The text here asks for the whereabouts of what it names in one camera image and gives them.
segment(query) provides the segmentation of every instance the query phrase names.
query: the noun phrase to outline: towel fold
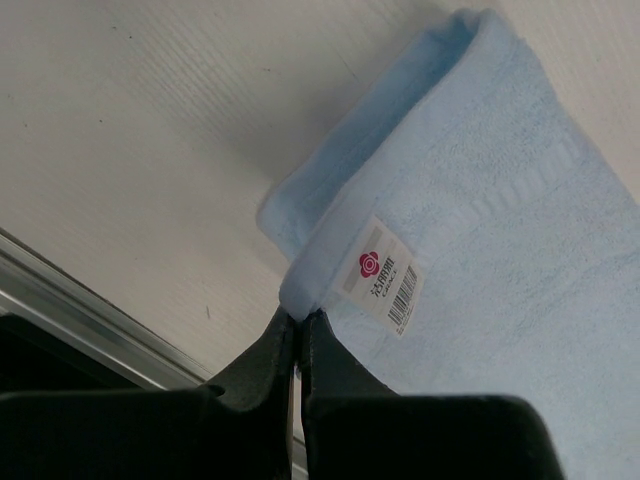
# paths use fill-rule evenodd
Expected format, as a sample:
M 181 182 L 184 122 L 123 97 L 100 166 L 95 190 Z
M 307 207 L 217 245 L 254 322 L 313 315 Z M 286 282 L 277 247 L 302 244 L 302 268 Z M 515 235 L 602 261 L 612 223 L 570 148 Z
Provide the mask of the towel fold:
M 425 275 L 403 338 L 331 291 L 372 215 Z M 406 394 L 507 393 L 570 478 L 640 471 L 640 213 L 492 11 L 420 35 L 258 223 L 302 320 Z

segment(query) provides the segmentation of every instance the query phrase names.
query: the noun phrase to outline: red flower logo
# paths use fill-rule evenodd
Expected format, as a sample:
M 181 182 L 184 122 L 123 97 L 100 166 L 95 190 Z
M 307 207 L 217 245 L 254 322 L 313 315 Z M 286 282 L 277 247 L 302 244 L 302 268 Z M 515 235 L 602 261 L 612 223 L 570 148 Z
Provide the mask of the red flower logo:
M 364 278 L 368 278 L 371 275 L 377 275 L 380 271 L 380 264 L 378 263 L 378 254 L 376 252 L 363 253 L 360 256 L 360 274 Z

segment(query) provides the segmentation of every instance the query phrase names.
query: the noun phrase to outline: light blue towel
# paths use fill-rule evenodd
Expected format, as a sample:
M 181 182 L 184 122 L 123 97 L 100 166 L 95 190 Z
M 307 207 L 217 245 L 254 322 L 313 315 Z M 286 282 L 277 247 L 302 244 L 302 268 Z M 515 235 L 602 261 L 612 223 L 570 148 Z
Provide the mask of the light blue towel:
M 425 274 L 402 339 L 330 291 L 377 216 Z M 509 393 L 570 478 L 640 472 L 640 213 L 492 11 L 423 33 L 266 200 L 280 300 L 408 394 Z

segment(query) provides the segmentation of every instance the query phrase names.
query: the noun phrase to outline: label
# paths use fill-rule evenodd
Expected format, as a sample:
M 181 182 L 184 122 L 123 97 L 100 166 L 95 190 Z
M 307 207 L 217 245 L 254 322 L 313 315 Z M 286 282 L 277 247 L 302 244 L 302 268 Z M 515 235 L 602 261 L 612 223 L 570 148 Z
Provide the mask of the label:
M 402 337 L 423 285 L 409 249 L 373 216 L 340 267 L 333 289 Z

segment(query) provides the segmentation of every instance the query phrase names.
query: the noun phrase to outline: product tag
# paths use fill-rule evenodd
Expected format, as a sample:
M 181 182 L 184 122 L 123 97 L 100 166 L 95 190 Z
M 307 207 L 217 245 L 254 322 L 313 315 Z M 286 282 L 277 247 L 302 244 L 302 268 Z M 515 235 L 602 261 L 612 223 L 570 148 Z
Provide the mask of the product tag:
M 411 252 L 372 216 L 340 267 L 333 289 L 402 337 L 423 285 Z

